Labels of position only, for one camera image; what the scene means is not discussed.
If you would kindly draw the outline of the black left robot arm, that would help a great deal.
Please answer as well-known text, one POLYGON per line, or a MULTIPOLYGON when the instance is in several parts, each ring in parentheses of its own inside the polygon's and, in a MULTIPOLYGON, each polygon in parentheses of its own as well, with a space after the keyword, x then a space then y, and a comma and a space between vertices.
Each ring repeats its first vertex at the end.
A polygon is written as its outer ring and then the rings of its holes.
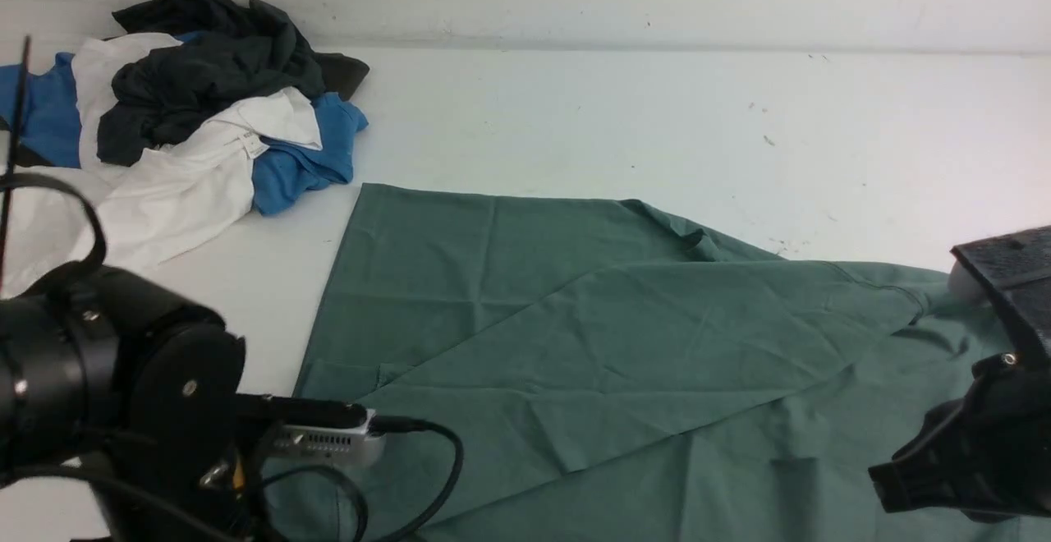
POLYGON ((246 343, 207 307, 104 268, 2 303, 2 485, 92 489, 112 541, 252 541, 236 389, 246 343))

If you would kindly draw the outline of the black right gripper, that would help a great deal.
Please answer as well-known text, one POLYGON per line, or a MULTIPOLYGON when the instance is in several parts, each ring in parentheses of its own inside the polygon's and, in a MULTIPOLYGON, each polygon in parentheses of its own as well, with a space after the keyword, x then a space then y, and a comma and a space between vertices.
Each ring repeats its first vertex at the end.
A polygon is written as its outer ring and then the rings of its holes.
POLYGON ((956 509, 978 523, 1050 516, 1049 366, 980 360, 964 396, 924 415, 912 440, 868 471, 889 513, 956 509))

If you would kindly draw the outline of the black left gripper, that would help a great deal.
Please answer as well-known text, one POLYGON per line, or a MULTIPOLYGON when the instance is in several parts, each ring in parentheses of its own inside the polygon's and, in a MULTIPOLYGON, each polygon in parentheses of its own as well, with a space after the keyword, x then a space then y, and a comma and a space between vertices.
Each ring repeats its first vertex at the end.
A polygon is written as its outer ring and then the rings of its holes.
POLYGON ((273 422, 229 412, 139 412, 119 436, 99 439, 81 467, 144 489, 234 541, 270 541, 257 494, 273 422))

